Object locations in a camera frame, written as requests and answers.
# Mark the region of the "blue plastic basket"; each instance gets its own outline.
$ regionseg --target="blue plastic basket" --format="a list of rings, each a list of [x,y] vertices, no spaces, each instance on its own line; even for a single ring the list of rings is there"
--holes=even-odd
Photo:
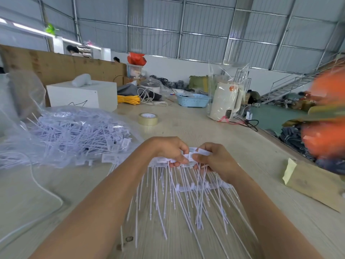
[[[208,100],[210,99],[207,95],[193,94],[194,97],[184,97],[182,94],[176,94],[177,102],[183,107],[206,107]]]

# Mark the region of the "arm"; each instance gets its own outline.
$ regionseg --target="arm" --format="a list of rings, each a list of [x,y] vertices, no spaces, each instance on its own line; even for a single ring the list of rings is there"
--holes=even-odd
[[[205,143],[200,148],[210,156],[194,154],[210,171],[232,184],[267,259],[321,259],[322,256],[268,198],[259,185],[237,164],[221,144]]]
[[[152,137],[97,185],[56,227],[30,259],[106,258],[136,188],[153,157],[188,163],[188,146],[177,137]]]

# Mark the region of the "hand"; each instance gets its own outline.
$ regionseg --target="hand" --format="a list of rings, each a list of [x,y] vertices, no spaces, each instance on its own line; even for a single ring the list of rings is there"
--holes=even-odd
[[[244,172],[223,145],[204,143],[199,148],[212,152],[212,154],[209,156],[193,154],[192,158],[198,163],[207,164],[207,170],[217,172],[223,181],[229,182],[238,172]]]
[[[151,137],[148,139],[154,148],[155,157],[165,157],[174,159],[175,163],[170,163],[170,167],[180,166],[180,164],[188,164],[189,161],[183,154],[189,153],[188,145],[177,136],[175,137]]]

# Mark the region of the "yellow rope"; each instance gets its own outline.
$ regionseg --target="yellow rope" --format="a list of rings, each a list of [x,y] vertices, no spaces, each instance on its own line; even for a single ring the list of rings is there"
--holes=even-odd
[[[140,98],[139,98],[139,95],[129,95],[129,96],[118,95],[117,102],[127,103],[127,104],[140,104]]]

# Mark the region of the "table surface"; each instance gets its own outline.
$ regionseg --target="table surface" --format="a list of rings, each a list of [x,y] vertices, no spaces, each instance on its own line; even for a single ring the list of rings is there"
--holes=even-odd
[[[168,107],[119,104],[116,112],[125,115],[144,139],[151,136],[179,136],[191,147],[204,142],[222,143],[325,258],[345,257],[345,216],[284,185],[282,175],[287,160],[294,157],[278,145],[249,128],[217,123],[206,116],[203,108],[184,108],[172,102],[169,102]],[[157,114],[158,124],[152,127],[137,124],[137,116],[143,112]],[[36,179],[61,196],[65,204],[59,213],[0,244],[0,259],[28,258],[106,176],[109,168],[110,164],[100,162],[92,166],[66,169],[34,167]],[[177,203],[174,209],[173,203],[167,202],[167,217],[164,219],[167,241],[155,209],[152,220],[149,220],[149,191],[150,187],[144,184],[141,210],[138,213],[138,248],[135,248],[134,241],[127,242],[121,252],[117,248],[120,240],[117,240],[108,258],[201,258],[196,238],[188,230]],[[162,209],[163,198],[159,198]],[[0,171],[0,238],[22,224],[53,211],[58,205],[56,199],[34,184],[28,167]],[[135,236],[134,206],[129,221],[123,224],[124,237]],[[227,226],[228,234],[225,234],[222,217],[214,203],[211,203],[208,212],[228,257],[250,258],[230,226]],[[257,240],[245,226],[239,213],[232,207],[227,207],[226,212],[251,258],[262,258]],[[206,218],[203,218],[203,223],[204,230],[196,230],[196,235],[205,258],[226,258],[212,226]]]

